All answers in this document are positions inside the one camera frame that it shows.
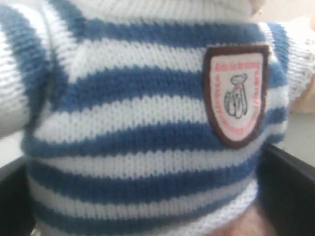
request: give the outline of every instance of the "knitted sweater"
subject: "knitted sweater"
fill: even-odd
[[[310,29],[246,23],[250,13],[247,0],[0,5],[0,134],[25,129],[45,236],[203,236],[244,212],[261,148],[283,140],[313,73]],[[231,147],[207,116],[203,60],[262,44],[261,122]]]

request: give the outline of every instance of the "shield-shaped patch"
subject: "shield-shaped patch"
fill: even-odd
[[[266,106],[269,46],[209,48],[204,60],[208,119],[229,147],[241,148],[258,134]]]

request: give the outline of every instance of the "teddy bear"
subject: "teddy bear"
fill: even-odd
[[[0,135],[44,236],[272,235],[255,168],[312,110],[315,33],[262,3],[0,5]]]

